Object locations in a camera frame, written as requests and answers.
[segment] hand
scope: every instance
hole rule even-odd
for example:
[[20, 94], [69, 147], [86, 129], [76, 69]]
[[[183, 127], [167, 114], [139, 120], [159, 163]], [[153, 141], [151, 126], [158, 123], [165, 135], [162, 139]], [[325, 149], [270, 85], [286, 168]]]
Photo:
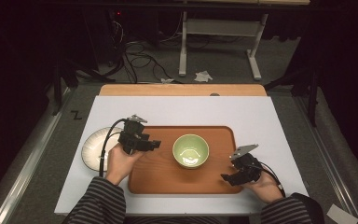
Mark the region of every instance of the hand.
[[127, 175], [130, 174], [133, 164], [138, 161], [145, 153], [136, 151], [128, 155], [120, 143], [117, 143], [107, 157], [106, 179], [112, 184], [118, 185]]
[[264, 203], [273, 203], [283, 198], [275, 179], [264, 171], [261, 172], [261, 176], [256, 182], [249, 182], [243, 186], [251, 189]]

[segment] table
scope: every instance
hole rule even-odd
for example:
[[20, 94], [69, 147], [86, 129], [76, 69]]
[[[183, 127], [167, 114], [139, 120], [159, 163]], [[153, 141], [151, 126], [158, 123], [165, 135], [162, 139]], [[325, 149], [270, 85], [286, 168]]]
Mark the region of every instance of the table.
[[[262, 86], [114, 84], [103, 86], [94, 101], [56, 214], [69, 213], [91, 179], [98, 175], [81, 160], [86, 139], [133, 112], [147, 119], [147, 125], [151, 126], [226, 125], [234, 132], [237, 147], [259, 144], [252, 154], [275, 171], [287, 194], [308, 195], [271, 99]], [[242, 216], [258, 213], [264, 206], [247, 189], [238, 194], [132, 194], [128, 190], [128, 178], [120, 186], [125, 192], [128, 216]]]

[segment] desk leg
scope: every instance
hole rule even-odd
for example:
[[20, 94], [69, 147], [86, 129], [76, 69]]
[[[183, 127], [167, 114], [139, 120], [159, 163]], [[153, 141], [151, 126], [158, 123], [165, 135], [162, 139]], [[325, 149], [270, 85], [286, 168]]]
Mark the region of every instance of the desk leg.
[[183, 12], [182, 48], [180, 51], [179, 77], [186, 76], [186, 64], [187, 64], [186, 39], [187, 39], [187, 12]]
[[261, 17], [260, 25], [258, 26], [257, 33], [255, 34], [255, 43], [252, 49], [247, 50], [247, 56], [249, 64], [251, 65], [252, 73], [255, 80], [261, 80], [260, 71], [258, 70], [257, 61], [255, 60], [255, 52], [257, 51], [258, 45], [260, 44], [261, 35], [264, 32], [266, 26], [267, 17], [269, 14], [263, 14]]

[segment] bowl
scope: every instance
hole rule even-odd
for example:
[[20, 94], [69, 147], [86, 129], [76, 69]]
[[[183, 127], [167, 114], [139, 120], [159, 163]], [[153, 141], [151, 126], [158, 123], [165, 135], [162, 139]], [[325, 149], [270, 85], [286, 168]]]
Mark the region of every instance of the bowl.
[[209, 156], [208, 143], [196, 134], [185, 134], [176, 139], [172, 148], [173, 156], [187, 169], [196, 169]]

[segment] wooden tray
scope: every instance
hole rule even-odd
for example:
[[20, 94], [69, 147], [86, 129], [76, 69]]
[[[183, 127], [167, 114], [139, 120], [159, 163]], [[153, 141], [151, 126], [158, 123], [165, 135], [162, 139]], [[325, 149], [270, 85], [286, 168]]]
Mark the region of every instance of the wooden tray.
[[[149, 140], [161, 145], [147, 152], [129, 176], [129, 190], [136, 194], [233, 194], [241, 187], [232, 187], [221, 174], [234, 174], [229, 156], [235, 150], [234, 135], [226, 126], [146, 126]], [[189, 170], [179, 165], [172, 154], [177, 138], [193, 133], [208, 143], [208, 160], [201, 167]]]

